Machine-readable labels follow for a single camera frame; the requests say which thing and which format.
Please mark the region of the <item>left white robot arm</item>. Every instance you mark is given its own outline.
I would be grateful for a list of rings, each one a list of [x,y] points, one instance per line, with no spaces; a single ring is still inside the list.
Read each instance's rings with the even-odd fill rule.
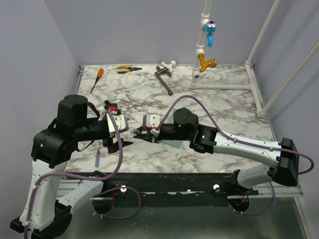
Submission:
[[[26,239],[53,239],[60,236],[73,214],[90,198],[107,196],[108,176],[81,176],[82,184],[61,198],[57,197],[65,168],[78,143],[101,140],[110,153],[122,152],[127,143],[120,134],[129,129],[128,119],[116,104],[107,103],[103,117],[87,116],[95,106],[81,95],[65,96],[58,104],[57,117],[33,139],[32,179],[26,205],[10,227]]]

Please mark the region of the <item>teal paper envelope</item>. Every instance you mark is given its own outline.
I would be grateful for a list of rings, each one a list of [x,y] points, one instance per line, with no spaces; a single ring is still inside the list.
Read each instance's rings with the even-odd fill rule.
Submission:
[[[172,109],[167,123],[173,123],[173,114],[176,110],[177,110],[176,108]],[[163,140],[162,143],[177,149],[180,149],[182,146],[182,141],[180,140]]]

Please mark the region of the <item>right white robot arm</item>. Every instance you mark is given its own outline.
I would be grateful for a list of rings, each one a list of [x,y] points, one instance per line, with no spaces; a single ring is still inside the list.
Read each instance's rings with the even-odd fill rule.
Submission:
[[[151,143],[189,141],[189,147],[198,153],[228,154],[257,161],[257,166],[234,171],[229,189],[235,195],[268,182],[289,187],[298,184],[299,156],[291,139],[271,142],[238,137],[200,124],[198,116],[186,108],[173,113],[172,123],[161,124],[158,115],[144,115],[138,130],[140,133],[134,137]]]

